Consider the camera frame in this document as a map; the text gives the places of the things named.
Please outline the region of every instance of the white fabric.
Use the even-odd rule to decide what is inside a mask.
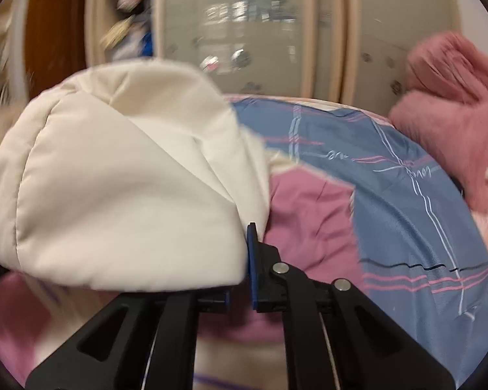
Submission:
[[[93,289],[232,285],[268,201],[262,144],[202,74],[100,66],[33,100],[4,138],[0,263]]]

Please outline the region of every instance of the folded white garment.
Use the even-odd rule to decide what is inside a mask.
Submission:
[[[92,68],[33,100],[0,145],[0,264],[103,290],[236,284],[268,186],[261,142],[201,73]]]

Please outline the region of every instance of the pink plush blanket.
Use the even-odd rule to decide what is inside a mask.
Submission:
[[[442,33],[410,53],[407,81],[389,119],[458,178],[472,210],[488,213],[488,57]]]

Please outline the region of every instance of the silver bolt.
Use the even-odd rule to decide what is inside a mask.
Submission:
[[[273,266],[273,271],[277,274],[285,274],[289,271],[289,265],[287,265],[286,263],[276,263]]]
[[[334,282],[334,287],[342,292],[345,292],[351,288],[351,282],[346,279],[338,279]]]

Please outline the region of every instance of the brown door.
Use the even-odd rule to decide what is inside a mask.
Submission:
[[[83,70],[85,0],[29,0],[25,70],[29,97]]]

